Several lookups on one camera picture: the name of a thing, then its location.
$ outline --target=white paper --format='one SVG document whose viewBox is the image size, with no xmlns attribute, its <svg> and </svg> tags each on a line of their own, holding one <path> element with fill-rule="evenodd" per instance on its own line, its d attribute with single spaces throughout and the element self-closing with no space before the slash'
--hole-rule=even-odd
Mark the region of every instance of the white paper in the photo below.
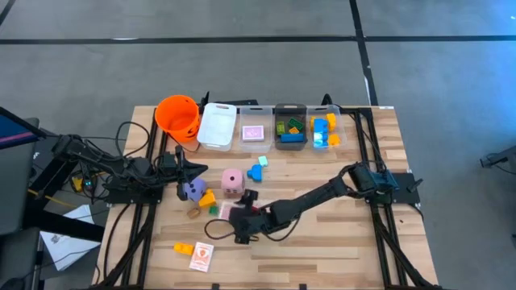
<svg viewBox="0 0 516 290">
<path fill-rule="evenodd" d="M 90 224 L 94 223 L 88 205 L 82 205 L 65 214 L 64 216 L 67 218 L 79 218 L 79 220 L 83 222 L 89 222 Z M 75 263 L 75 261 L 79 260 L 83 255 L 86 255 L 88 250 L 91 250 L 100 245 L 100 242 L 86 241 L 79 238 L 70 238 L 69 236 L 61 234 L 48 233 L 43 231 L 40 232 L 40 234 L 48 248 L 48 251 L 50 252 L 52 261 L 56 262 L 57 260 L 62 259 L 55 264 L 57 271 L 66 269 L 71 264 Z M 66 255 L 74 252 L 82 253 L 71 254 L 64 258 Z"/>
</svg>

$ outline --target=paper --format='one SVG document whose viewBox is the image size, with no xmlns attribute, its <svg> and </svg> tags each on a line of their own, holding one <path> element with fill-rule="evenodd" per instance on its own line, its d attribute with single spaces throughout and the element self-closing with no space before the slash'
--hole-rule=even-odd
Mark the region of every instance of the paper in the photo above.
<svg viewBox="0 0 516 290">
<path fill-rule="evenodd" d="M 205 244 L 204 242 L 197 242 L 195 244 L 195 250 L 193 250 L 189 268 L 208 272 L 211 256 L 213 255 L 213 249 L 214 247 L 212 245 Z"/>
<path fill-rule="evenodd" d="M 79 218 L 83 222 L 94 223 L 89 211 L 88 205 L 82 205 L 71 212 L 64 215 L 67 218 Z M 70 238 L 69 236 L 54 234 L 48 232 L 40 232 L 41 238 L 43 238 L 45 245 L 50 252 L 52 261 L 56 262 L 60 259 L 61 261 L 55 263 L 57 271 L 62 271 L 69 267 L 75 261 L 79 260 L 83 255 L 88 253 L 88 250 L 95 248 L 100 245 L 100 242 L 86 241 L 79 238 Z M 66 255 L 74 252 L 81 252 L 80 254 L 71 254 L 64 258 Z"/>
</svg>

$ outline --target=pink box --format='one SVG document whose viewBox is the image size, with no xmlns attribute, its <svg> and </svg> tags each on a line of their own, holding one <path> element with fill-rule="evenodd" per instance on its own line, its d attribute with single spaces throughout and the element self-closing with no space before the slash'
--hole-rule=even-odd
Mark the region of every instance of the pink box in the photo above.
<svg viewBox="0 0 516 290">
<path fill-rule="evenodd" d="M 263 126 L 242 126 L 243 141 L 264 141 Z"/>
</svg>

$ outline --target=orange card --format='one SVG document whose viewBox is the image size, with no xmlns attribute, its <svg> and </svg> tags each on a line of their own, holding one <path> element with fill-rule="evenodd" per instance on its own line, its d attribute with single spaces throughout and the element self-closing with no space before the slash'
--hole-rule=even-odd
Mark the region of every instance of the orange card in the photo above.
<svg viewBox="0 0 516 290">
<path fill-rule="evenodd" d="M 211 256 L 213 255 L 213 245 L 197 242 L 195 250 L 193 250 L 192 259 L 190 260 L 190 269 L 208 272 L 210 267 Z"/>
</svg>

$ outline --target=white container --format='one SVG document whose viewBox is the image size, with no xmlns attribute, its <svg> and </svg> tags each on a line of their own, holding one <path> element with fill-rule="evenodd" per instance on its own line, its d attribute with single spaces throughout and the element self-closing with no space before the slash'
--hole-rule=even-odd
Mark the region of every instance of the white container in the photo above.
<svg viewBox="0 0 516 290">
<path fill-rule="evenodd" d="M 197 141 L 206 149 L 229 151 L 235 130 L 236 107 L 209 103 L 204 107 Z"/>
<path fill-rule="evenodd" d="M 310 126 L 310 120 L 312 117 L 326 119 L 326 114 L 335 114 L 336 124 L 335 129 L 332 132 L 328 132 L 328 136 L 331 134 L 337 134 L 340 139 L 339 146 L 329 146 L 328 148 L 314 148 L 316 151 L 326 151 L 331 149 L 338 149 L 344 146 L 347 142 L 346 131 L 344 130 L 344 121 L 340 116 L 340 110 L 338 106 L 308 106 L 306 109 L 306 132 L 308 132 L 308 141 L 314 147 L 314 132 Z"/>
<path fill-rule="evenodd" d="M 272 106 L 240 106 L 239 146 L 244 152 L 267 153 L 274 140 L 274 118 Z M 243 126 L 262 126 L 263 141 L 244 141 Z"/>
</svg>

